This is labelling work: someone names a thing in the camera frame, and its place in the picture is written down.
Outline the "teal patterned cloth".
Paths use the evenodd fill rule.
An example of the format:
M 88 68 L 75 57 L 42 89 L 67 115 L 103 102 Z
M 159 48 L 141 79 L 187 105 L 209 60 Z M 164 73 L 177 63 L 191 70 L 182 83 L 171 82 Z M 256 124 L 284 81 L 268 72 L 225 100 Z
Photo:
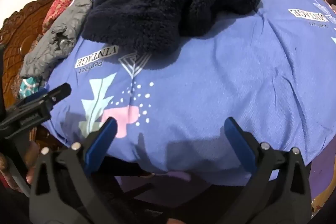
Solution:
M 41 77 L 23 79 L 19 87 L 19 98 L 26 98 L 44 87 L 45 81 Z

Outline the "blue printed bed sheet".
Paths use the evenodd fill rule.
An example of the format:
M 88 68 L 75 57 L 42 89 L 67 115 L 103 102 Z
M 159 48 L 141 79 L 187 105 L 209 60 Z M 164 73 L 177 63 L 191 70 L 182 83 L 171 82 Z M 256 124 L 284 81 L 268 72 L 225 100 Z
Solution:
M 79 39 L 52 72 L 68 83 L 45 128 L 65 145 L 116 119 L 109 155 L 153 173 L 187 171 L 217 185 L 249 180 L 222 127 L 232 117 L 274 149 L 300 149 L 313 184 L 335 162 L 335 12 L 324 0 L 262 0 L 221 15 L 208 34 L 156 60 Z

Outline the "carved wooden headboard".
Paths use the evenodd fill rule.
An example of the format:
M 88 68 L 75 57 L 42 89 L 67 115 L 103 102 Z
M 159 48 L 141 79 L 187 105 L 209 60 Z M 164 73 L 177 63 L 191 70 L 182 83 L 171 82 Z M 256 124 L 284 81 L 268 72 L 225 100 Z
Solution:
M 42 33 L 43 20 L 54 0 L 36 0 L 27 3 L 23 9 L 5 19 L 1 28 L 3 53 L 2 89 L 6 107 L 16 101 L 12 91 L 15 77 L 21 68 L 23 58 L 32 43 Z

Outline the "grey puffer jacket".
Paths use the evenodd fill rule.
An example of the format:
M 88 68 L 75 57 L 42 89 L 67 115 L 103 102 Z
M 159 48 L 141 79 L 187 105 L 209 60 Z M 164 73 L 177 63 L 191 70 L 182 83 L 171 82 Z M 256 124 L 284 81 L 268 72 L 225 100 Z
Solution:
M 25 55 L 19 73 L 23 79 L 47 80 L 60 61 L 67 58 L 77 43 L 93 0 L 74 0 L 52 23 L 35 48 Z

